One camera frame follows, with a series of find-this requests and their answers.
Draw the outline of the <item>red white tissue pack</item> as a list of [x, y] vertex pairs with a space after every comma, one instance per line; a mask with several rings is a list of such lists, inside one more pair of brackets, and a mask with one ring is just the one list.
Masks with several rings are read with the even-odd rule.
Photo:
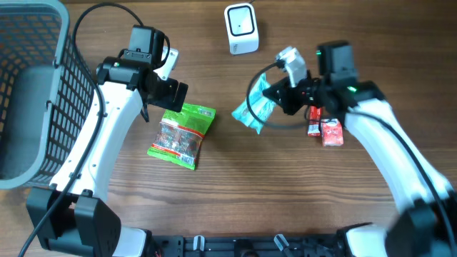
[[321, 123], [323, 146], [342, 146], [343, 128], [338, 119], [324, 119]]

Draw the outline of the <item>red coffee stick sachet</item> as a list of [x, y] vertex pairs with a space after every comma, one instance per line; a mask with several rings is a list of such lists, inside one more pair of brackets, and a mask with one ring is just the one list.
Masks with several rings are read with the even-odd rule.
[[308, 136], [320, 136], [320, 120], [322, 116], [322, 108], [317, 108], [315, 106], [311, 106], [308, 117], [309, 117], [309, 124], [308, 124]]

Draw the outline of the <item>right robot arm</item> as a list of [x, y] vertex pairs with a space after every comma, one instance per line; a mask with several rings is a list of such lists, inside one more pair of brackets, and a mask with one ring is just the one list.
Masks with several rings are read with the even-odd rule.
[[361, 81], [347, 41], [317, 48], [318, 77], [297, 49], [276, 55], [286, 78], [264, 95], [288, 115], [303, 106], [323, 107], [366, 149], [393, 196], [398, 219], [389, 228], [371, 223], [343, 231], [347, 256], [454, 256], [456, 191], [416, 148], [386, 97], [372, 81]]

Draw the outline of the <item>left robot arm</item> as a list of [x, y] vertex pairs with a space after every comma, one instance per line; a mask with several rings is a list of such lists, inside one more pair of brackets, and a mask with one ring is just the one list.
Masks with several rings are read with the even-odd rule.
[[168, 37], [135, 25], [129, 47], [97, 69], [89, 115], [47, 188], [32, 188], [26, 208], [42, 248], [75, 256], [159, 256], [149, 230], [124, 226], [107, 205], [109, 181], [126, 134], [150, 105], [180, 111], [187, 85], [157, 74], [176, 63]]

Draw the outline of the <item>teal snack packet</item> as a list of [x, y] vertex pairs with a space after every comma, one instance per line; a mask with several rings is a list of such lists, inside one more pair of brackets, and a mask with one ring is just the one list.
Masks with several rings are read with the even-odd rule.
[[[267, 121], [276, 108], [276, 104], [264, 97], [262, 91], [267, 89], [270, 83], [266, 80], [266, 74], [262, 73], [256, 83], [251, 89], [249, 94], [249, 101], [251, 104], [252, 111], [262, 120]], [[257, 134], [260, 134], [263, 124], [257, 121], [249, 112], [246, 100], [236, 108], [231, 115], [240, 121], [244, 126], [254, 129]]]

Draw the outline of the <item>green candy bag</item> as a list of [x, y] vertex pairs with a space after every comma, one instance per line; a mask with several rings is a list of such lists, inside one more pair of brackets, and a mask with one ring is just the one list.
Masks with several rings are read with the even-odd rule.
[[201, 143], [215, 116], [215, 109], [195, 104], [184, 104], [180, 112], [166, 110], [147, 154], [194, 170]]

